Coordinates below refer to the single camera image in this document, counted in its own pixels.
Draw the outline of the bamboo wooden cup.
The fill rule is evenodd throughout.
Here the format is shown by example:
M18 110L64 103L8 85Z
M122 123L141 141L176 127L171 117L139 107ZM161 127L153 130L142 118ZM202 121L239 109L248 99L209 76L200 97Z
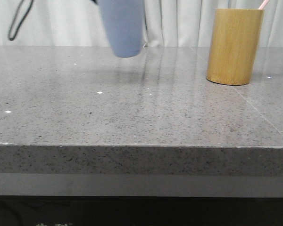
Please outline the bamboo wooden cup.
M216 9L206 78L223 85L250 82L264 11Z

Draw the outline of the blue plastic cup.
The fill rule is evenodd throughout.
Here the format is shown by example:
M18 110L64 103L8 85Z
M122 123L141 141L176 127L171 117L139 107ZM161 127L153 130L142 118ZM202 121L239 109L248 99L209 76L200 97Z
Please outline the blue plastic cup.
M114 55L138 55L142 48L144 1L99 0L97 4Z

